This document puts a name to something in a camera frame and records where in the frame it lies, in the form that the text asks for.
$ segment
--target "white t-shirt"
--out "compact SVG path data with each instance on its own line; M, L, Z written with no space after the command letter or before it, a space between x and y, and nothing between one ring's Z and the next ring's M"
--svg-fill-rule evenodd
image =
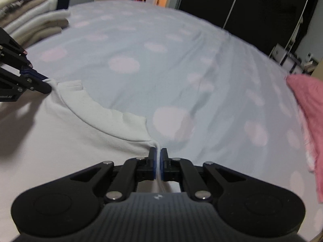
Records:
M105 160L148 156L158 145L145 117L103 108L81 81L47 82L49 95L27 90L0 103L1 242L19 234L10 208L20 193Z

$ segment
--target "bed sheet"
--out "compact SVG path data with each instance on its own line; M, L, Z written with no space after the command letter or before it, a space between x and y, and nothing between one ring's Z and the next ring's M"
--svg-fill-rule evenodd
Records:
M275 62L173 9L110 0L70 10L62 35L28 49L37 71L80 79L103 107L146 116L170 157L214 161L292 190L306 205L300 234L321 231L296 101Z

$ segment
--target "dark folded clothing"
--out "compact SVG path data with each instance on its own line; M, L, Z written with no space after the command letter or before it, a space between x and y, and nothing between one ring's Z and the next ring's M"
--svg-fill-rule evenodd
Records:
M58 0L56 10L68 9L69 0Z
M25 5L26 3L32 0L18 0L11 4L8 4L0 9L0 19L4 18L7 14L14 12L21 6Z

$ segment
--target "pink blanket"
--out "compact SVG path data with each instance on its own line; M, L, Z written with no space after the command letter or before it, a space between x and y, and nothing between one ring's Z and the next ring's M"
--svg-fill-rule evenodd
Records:
M314 140L314 173L318 199L323 202L323 82L303 74L289 75L286 82L304 111Z

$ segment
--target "stack of folded clothes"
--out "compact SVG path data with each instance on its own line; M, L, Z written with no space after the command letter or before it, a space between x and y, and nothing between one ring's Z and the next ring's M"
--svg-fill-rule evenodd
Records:
M23 48L68 26L69 0L0 0L0 27Z

